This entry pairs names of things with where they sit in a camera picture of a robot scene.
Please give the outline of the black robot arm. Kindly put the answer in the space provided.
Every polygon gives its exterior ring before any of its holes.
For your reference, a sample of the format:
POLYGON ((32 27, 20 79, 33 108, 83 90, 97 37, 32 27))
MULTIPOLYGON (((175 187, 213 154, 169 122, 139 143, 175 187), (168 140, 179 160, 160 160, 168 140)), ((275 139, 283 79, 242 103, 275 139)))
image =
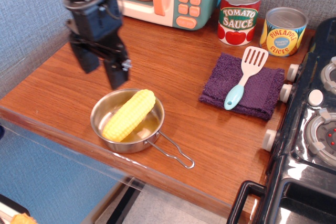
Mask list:
POLYGON ((131 60, 118 35, 123 24, 117 0, 64 0, 72 13, 67 21, 71 48, 85 73, 103 63, 112 89, 129 79, 131 60))

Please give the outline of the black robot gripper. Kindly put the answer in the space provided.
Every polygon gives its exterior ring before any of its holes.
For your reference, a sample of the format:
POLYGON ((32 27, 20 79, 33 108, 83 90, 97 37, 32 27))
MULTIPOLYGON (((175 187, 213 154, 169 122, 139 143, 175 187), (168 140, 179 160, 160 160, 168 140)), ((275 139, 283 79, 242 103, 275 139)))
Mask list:
POLYGON ((96 70, 99 57, 111 88, 122 86, 129 80, 130 60, 118 30, 122 26, 122 11, 117 0, 64 1, 73 19, 68 22, 71 30, 70 45, 85 73, 96 70))

